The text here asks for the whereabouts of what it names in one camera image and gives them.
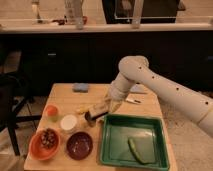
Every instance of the white cup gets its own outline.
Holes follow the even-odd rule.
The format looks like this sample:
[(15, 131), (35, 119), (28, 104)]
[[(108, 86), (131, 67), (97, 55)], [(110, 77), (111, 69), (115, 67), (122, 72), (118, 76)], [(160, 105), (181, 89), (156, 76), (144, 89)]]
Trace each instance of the white cup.
[(77, 117), (74, 115), (66, 115), (61, 119), (60, 127), (66, 133), (75, 131), (77, 125)]

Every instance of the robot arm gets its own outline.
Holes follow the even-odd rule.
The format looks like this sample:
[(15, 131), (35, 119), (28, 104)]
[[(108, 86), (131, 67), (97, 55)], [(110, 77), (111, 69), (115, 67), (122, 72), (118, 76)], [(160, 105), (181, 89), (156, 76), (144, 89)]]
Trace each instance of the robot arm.
[(152, 72), (143, 56), (123, 58), (119, 70), (108, 92), (112, 102), (124, 100), (135, 83), (142, 83), (213, 137), (213, 99)]

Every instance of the green tray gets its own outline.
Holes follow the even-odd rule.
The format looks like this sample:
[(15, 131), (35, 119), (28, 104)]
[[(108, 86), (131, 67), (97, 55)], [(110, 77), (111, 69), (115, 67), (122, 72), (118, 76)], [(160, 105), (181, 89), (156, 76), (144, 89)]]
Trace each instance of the green tray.
[[(137, 138), (140, 152), (148, 164), (138, 162), (131, 152), (128, 139)], [(159, 118), (108, 114), (104, 118), (100, 161), (119, 167), (136, 167), (167, 171), (169, 161), (162, 123)]]

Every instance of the green vegetable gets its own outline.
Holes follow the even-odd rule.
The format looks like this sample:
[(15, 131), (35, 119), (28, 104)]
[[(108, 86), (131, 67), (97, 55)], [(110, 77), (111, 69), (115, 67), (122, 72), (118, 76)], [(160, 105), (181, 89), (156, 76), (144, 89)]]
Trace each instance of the green vegetable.
[(140, 162), (141, 164), (148, 164), (148, 162), (143, 161), (142, 156), (138, 153), (137, 147), (135, 145), (134, 139), (133, 138), (128, 138), (128, 144), (129, 148), (135, 157), (135, 159)]

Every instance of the wooden tabletop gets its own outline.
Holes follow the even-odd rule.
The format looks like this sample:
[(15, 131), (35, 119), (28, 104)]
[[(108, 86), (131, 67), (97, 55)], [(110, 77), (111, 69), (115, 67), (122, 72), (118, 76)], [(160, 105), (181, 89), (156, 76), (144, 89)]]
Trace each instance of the wooden tabletop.
[[(45, 128), (54, 128), (60, 132), (62, 143), (57, 154), (48, 161), (37, 161), (31, 158), (28, 154), (24, 164), (25, 170), (72, 170), (72, 171), (138, 171), (133, 168), (118, 168), (104, 166), (99, 162), (100, 142), (101, 142), (101, 126), (102, 122), (97, 122), (95, 127), (89, 127), (83, 115), (76, 114), (76, 109), (79, 107), (89, 107), (99, 103), (105, 96), (109, 85), (108, 84), (89, 84), (88, 93), (75, 93), (72, 91), (73, 84), (54, 84), (47, 100), (46, 105), (52, 104), (57, 106), (60, 118), (67, 114), (74, 114), (78, 117), (77, 131), (85, 131), (89, 133), (93, 139), (92, 153), (84, 160), (76, 161), (71, 159), (66, 153), (66, 141), (70, 134), (64, 133), (59, 126), (59, 122), (50, 121), (43, 112), (38, 130)], [(172, 150), (172, 146), (168, 137), (167, 129), (163, 121), (162, 112), (157, 99), (157, 96), (142, 86), (144, 94), (130, 94), (130, 98), (141, 101), (141, 104), (131, 104), (123, 102), (121, 107), (115, 112), (116, 114), (154, 116), (162, 119), (163, 129), (166, 139), (166, 146), (170, 162), (170, 170), (176, 171), (177, 165)]]

